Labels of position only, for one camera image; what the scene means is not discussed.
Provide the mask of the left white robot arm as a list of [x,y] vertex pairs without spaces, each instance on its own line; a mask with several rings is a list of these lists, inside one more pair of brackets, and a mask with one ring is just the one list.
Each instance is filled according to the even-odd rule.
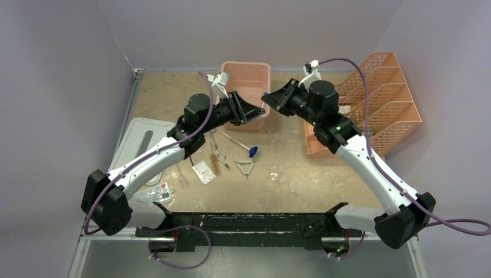
[[136,215],[129,200],[149,180],[199,150],[209,131],[226,123],[245,125],[264,113],[236,91],[217,104],[212,96],[192,95],[177,124],[154,147],[113,171],[97,169],[89,174],[81,202],[86,213],[84,234],[120,232]]

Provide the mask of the clear glass beaker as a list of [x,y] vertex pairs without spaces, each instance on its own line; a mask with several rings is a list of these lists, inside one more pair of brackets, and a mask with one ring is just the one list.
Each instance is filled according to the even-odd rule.
[[269,169],[268,179],[273,182],[279,182],[283,175],[283,168],[280,165],[274,164]]

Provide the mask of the white plastic bin lid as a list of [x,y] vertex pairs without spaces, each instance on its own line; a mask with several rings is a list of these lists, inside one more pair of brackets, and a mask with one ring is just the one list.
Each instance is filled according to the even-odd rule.
[[145,153],[149,148],[154,147],[174,126],[174,122],[134,118],[130,122],[113,157],[109,171],[126,165]]

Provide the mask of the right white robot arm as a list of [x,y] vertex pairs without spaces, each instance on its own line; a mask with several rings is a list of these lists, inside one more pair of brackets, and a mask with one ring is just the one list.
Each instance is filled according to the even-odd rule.
[[314,127],[314,136],[332,154],[350,166],[375,194],[382,209],[340,204],[328,212],[325,228],[338,236],[346,229],[375,233],[393,249],[402,247],[425,228],[436,201],[430,193],[419,194],[406,184],[368,146],[360,128],[339,112],[339,94],[329,81],[305,87],[291,79],[261,100],[284,116],[298,116]]

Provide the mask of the small white packet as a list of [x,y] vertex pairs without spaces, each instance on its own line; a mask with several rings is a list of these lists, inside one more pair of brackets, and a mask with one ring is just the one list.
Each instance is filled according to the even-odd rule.
[[216,179],[216,174],[212,171],[212,169],[208,166],[208,164],[202,160],[199,163],[196,163],[192,167],[193,171],[198,176],[199,180],[202,184],[206,185]]

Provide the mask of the pink plastic bin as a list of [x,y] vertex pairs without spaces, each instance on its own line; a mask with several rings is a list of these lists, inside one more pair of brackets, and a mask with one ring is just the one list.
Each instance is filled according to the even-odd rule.
[[227,61],[222,64],[221,70],[229,74],[226,84],[227,91],[235,90],[246,102],[265,110],[263,115],[246,125],[235,126],[227,123],[224,125],[224,129],[261,131],[270,114],[270,107],[261,100],[265,93],[270,92],[270,65],[266,63]]

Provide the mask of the metal crucible tongs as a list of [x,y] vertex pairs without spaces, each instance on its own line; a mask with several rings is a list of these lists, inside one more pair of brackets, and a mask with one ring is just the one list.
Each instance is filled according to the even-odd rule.
[[226,155],[222,152],[222,150],[220,149],[220,147],[218,146],[215,138],[214,138],[214,135],[213,135],[213,131],[209,131],[207,133],[207,137],[208,139],[210,140],[210,143],[211,143],[211,149],[212,149],[212,152],[214,153],[214,155],[216,156],[217,160],[222,163],[227,169],[229,168],[229,165],[226,161]]

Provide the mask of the brown test tube brush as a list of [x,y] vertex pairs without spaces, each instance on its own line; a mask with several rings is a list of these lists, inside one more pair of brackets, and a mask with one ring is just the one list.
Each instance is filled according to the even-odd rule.
[[215,153],[210,154],[210,162],[211,162],[211,169],[215,175],[219,174],[220,168],[219,168],[219,161],[218,157]]

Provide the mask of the blister pack with label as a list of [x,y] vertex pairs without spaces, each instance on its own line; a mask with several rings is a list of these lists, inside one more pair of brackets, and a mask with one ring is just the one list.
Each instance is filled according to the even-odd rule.
[[138,191],[130,200],[142,204],[152,204],[154,202],[166,204],[173,201],[173,194],[174,188],[169,187],[168,183],[164,182]]

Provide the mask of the white clay triangle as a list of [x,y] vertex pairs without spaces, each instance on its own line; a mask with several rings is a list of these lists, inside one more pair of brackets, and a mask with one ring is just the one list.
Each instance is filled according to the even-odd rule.
[[246,179],[249,178],[254,166],[255,162],[252,160],[241,160],[241,161],[235,161],[235,164],[237,168],[240,170],[240,172],[246,176]]

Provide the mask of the orange mesh file organizer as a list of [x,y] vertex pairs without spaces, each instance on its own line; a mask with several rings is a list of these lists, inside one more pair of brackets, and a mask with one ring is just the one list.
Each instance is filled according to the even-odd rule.
[[358,71],[335,85],[340,94],[340,111],[361,130],[369,126],[371,146],[385,157],[421,124],[422,119],[393,52],[374,52],[360,68],[367,80],[369,94]]

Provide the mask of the spatula with blue clip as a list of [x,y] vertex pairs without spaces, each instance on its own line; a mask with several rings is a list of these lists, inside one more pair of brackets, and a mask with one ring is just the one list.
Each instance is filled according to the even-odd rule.
[[253,158],[257,152],[258,152],[258,146],[252,146],[252,147],[249,147],[248,145],[245,145],[243,144],[242,142],[240,142],[239,140],[233,138],[232,136],[230,136],[229,134],[225,133],[225,132],[222,132],[222,134],[231,142],[233,142],[234,144],[244,148],[247,153],[248,153],[248,157],[249,158]]

